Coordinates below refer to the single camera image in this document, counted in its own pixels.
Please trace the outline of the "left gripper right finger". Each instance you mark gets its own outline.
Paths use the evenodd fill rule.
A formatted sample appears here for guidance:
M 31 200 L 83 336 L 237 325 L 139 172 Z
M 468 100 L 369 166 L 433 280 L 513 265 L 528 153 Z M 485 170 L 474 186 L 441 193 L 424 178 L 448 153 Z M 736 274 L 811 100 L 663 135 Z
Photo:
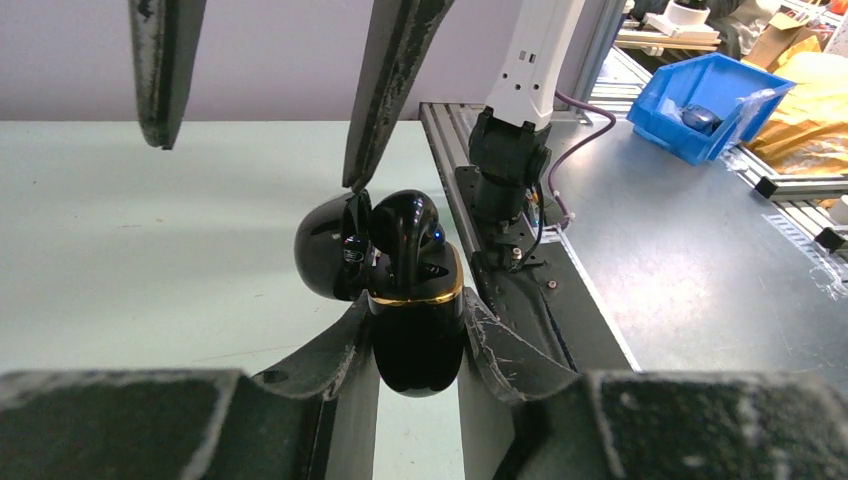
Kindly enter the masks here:
M 459 409 L 469 479 L 843 479 L 847 403 L 815 376 L 579 374 L 466 289 Z

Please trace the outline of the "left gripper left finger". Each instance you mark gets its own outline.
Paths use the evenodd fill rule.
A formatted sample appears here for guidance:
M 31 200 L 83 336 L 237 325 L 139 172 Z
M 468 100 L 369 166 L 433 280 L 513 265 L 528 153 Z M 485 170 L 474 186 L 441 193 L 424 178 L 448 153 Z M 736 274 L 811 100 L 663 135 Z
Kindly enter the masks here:
M 256 374 L 30 370 L 1 378 L 5 479 L 368 479 L 379 376 L 365 299 Z

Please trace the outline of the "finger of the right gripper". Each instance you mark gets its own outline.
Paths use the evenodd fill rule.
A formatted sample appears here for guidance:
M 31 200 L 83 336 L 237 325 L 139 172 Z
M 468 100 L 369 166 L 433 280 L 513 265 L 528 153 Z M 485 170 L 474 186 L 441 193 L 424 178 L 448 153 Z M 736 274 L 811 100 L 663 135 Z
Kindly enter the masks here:
M 137 120 L 147 144 L 172 149 L 190 97 L 205 0 L 130 0 Z
M 373 178 L 401 117 L 448 0 L 377 0 L 346 141 L 342 186 L 359 192 Z

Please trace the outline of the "black earbud charging case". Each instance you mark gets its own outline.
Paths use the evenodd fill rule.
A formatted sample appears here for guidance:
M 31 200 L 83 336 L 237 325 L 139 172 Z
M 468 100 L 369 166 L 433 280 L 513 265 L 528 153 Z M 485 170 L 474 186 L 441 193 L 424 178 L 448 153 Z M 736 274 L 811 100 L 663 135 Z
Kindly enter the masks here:
M 439 216 L 444 244 L 421 255 L 410 290 L 398 289 L 389 256 L 369 237 L 377 204 L 361 191 L 315 207 L 296 231 L 295 264 L 314 293 L 338 301 L 365 299 L 376 365 L 392 390 L 408 397 L 435 395 L 453 383 L 463 354 L 460 255 Z

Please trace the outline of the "black earbud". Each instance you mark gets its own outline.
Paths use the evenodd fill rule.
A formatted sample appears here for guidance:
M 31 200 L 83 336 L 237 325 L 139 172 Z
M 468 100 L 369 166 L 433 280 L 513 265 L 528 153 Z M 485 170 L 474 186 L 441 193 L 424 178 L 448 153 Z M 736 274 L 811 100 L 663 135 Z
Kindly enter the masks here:
M 414 189 L 392 193 L 380 201 L 371 212 L 368 232 L 374 247 L 389 256 L 400 290 L 416 284 L 421 255 L 444 244 L 434 201 Z

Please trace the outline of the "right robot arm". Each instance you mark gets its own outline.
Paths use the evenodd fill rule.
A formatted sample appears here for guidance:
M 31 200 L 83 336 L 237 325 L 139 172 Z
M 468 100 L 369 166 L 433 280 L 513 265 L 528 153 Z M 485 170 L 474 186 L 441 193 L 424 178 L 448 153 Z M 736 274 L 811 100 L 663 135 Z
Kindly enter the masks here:
M 148 145 L 175 145 L 190 96 L 206 5 L 132 1 L 128 5 L 136 112 Z M 383 156 L 447 1 L 375 1 L 349 124 L 342 184 L 362 194 Z M 527 190 L 538 189 L 550 158 L 546 141 L 556 83 L 571 40 L 569 1 L 521 5 L 498 79 L 469 140 L 481 175 L 475 215 L 513 222 Z

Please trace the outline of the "blue plastic parts bin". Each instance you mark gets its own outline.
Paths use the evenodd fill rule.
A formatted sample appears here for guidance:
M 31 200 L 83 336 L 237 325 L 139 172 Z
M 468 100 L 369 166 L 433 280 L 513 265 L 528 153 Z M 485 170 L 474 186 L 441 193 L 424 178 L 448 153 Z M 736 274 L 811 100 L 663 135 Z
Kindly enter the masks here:
M 753 140 L 796 84 L 720 53 L 659 68 L 627 120 L 690 165 Z

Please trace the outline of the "yellow padded envelopes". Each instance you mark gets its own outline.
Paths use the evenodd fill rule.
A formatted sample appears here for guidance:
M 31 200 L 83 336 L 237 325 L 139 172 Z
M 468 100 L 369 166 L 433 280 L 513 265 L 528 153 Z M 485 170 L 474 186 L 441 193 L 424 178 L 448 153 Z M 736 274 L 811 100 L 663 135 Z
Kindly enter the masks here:
M 747 148 L 780 174 L 845 174 L 847 59 L 798 53 L 776 74 L 795 87 Z

